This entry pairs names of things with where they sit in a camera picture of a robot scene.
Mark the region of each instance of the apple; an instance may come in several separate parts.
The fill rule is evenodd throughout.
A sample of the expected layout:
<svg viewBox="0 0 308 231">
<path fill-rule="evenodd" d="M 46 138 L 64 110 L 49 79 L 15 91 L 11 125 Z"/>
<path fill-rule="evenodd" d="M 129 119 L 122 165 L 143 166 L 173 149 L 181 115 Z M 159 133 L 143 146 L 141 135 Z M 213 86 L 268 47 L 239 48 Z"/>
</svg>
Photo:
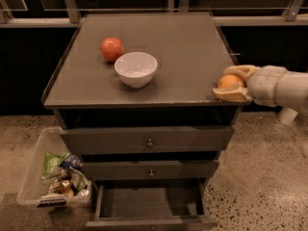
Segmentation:
<svg viewBox="0 0 308 231">
<path fill-rule="evenodd" d="M 107 62 L 115 62 L 124 54 L 123 43 L 118 38 L 105 38 L 101 43 L 101 51 Z"/>
</svg>

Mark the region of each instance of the drawer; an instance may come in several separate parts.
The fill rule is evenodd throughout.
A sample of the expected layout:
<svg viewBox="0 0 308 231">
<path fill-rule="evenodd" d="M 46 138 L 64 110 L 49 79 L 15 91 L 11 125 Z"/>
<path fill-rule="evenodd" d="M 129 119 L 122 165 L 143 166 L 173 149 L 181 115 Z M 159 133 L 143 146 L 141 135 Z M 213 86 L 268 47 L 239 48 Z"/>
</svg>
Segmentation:
<svg viewBox="0 0 308 231">
<path fill-rule="evenodd" d="M 82 163 L 87 177 L 97 180 L 210 178 L 217 161 L 149 161 Z"/>
<path fill-rule="evenodd" d="M 89 230 L 209 230 L 199 179 L 101 182 Z"/>
<path fill-rule="evenodd" d="M 233 128 L 129 127 L 63 130 L 61 136 L 76 155 L 221 151 L 229 143 Z"/>
</svg>

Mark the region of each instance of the drawer handle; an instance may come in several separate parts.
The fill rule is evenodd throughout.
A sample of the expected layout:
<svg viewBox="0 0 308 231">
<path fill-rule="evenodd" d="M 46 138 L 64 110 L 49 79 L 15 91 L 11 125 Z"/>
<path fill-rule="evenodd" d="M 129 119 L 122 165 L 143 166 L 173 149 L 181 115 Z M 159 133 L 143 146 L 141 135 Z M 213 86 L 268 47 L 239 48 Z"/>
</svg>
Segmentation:
<svg viewBox="0 0 308 231">
<path fill-rule="evenodd" d="M 148 139 L 146 143 L 147 148 L 153 148 L 154 147 L 154 141 L 152 139 Z"/>
<path fill-rule="evenodd" d="M 154 176 L 155 176 L 153 169 L 150 169 L 150 170 L 149 170 L 148 176 L 149 176 L 149 177 L 154 177 Z"/>
</svg>

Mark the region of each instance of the bowl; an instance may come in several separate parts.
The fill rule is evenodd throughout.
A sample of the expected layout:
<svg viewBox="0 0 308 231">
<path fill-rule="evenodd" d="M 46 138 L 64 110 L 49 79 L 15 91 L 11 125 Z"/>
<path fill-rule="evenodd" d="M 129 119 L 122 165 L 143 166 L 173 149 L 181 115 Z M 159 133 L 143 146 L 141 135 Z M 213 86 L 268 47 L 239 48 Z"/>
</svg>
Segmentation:
<svg viewBox="0 0 308 231">
<path fill-rule="evenodd" d="M 148 84 L 156 70 L 156 59 L 144 52 L 127 53 L 115 61 L 115 72 L 120 80 L 135 89 Z"/>
</svg>

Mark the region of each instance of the white plastic bin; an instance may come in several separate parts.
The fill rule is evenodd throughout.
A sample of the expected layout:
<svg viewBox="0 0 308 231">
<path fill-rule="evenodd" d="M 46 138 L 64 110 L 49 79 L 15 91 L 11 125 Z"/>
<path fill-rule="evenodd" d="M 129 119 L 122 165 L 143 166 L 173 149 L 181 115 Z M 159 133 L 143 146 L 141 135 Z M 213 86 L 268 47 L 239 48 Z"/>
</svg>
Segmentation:
<svg viewBox="0 0 308 231">
<path fill-rule="evenodd" d="M 41 175 L 43 171 L 43 158 L 46 151 L 61 155 L 68 150 L 59 132 L 60 127 L 48 127 L 41 131 L 38 142 L 34 148 L 33 157 L 21 184 L 17 196 L 17 203 L 31 207 L 38 207 L 42 196 L 48 194 L 48 184 L 43 184 Z M 92 205 L 91 182 L 87 186 L 89 194 L 86 196 L 64 197 L 67 207 L 90 207 Z"/>
</svg>

